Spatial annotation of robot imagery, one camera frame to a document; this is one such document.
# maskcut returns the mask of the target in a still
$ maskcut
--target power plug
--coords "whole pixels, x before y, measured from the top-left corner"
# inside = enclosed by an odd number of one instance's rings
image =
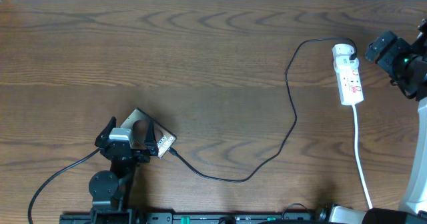
[[[340,90],[341,104],[355,105],[363,101],[362,84],[359,76],[359,60],[350,60],[354,48],[347,44],[337,44],[332,48],[334,69]]]

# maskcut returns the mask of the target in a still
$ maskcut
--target white power strip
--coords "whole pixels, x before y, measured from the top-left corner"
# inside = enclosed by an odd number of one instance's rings
[[[341,104],[355,105],[363,101],[362,84],[359,77],[359,60],[350,60],[354,48],[347,44],[337,44],[332,48],[334,69],[340,90]]]
[[[362,182],[363,191],[369,209],[372,208],[371,198],[369,197],[368,188],[366,186],[365,177],[363,175],[362,164],[359,158],[358,146],[358,114],[356,104],[363,101],[362,84],[359,76],[359,60],[355,58],[350,60],[350,56],[354,53],[354,48],[347,44],[337,44],[332,48],[334,56],[334,69],[338,80],[338,89],[340,90],[341,104],[351,105],[354,114],[354,157],[359,170],[360,181]]]

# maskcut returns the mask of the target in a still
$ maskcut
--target wood grain surface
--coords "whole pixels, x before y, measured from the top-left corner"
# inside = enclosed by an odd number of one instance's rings
[[[135,107],[177,136],[200,171],[249,175],[273,155],[294,116],[284,70],[305,39],[350,37],[365,101],[360,155],[375,207],[396,209],[411,170],[417,102],[363,58],[393,30],[409,42],[421,0],[3,0],[0,3],[0,223],[24,223],[34,192],[86,156],[111,116]],[[340,105],[331,48],[308,43],[289,73],[298,124],[282,154],[247,183],[194,175],[168,154],[137,170],[131,203],[176,212],[281,211],[335,201],[365,210],[351,107]],[[40,194],[36,223],[88,212],[96,155]]]

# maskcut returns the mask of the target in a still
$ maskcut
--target green component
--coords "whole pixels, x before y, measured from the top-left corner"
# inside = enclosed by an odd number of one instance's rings
[[[189,217],[181,217],[181,224],[189,224]]]

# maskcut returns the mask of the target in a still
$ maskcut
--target power strip outlet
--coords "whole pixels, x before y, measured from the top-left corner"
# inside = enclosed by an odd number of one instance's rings
[[[334,69],[340,90],[341,104],[355,105],[364,100],[359,76],[359,60],[350,60],[354,48],[347,44],[337,44],[332,48]]]

